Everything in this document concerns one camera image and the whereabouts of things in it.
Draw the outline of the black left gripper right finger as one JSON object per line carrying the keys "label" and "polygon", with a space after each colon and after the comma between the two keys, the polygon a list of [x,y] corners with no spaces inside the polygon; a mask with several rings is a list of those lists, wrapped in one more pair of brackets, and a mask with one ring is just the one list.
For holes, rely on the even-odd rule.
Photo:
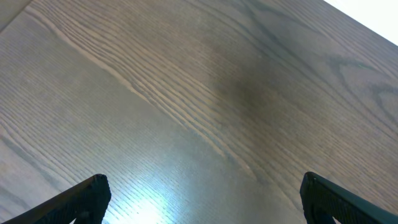
{"label": "black left gripper right finger", "polygon": [[397,224],[397,215],[377,207],[314,172],[304,174],[300,197],[308,224]]}

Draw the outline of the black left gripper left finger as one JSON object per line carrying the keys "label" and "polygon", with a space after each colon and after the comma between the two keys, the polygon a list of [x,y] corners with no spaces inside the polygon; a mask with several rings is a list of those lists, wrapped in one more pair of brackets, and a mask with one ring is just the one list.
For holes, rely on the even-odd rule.
{"label": "black left gripper left finger", "polygon": [[110,200],[107,177],[95,174],[4,224],[100,224]]}

